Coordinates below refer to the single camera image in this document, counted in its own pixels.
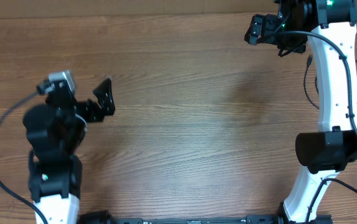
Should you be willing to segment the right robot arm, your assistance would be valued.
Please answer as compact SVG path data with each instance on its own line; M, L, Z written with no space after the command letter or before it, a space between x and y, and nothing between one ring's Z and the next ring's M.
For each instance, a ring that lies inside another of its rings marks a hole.
M317 208L329 185L357 160L357 73L354 0L279 1L276 15L253 16L244 39L271 44L284 57L307 47L314 56L319 95L318 130L300 133L300 171L275 215L248 215L247 223L331 223Z

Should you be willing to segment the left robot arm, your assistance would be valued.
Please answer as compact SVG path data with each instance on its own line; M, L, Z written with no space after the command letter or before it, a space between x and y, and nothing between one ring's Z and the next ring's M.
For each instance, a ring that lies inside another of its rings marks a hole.
M75 155L88 123L102 122L115 112L111 80L93 90L97 100L77 101L67 80L49 80L37 87L44 104L24 116L26 138L32 145L29 190L37 223L76 223L83 165Z

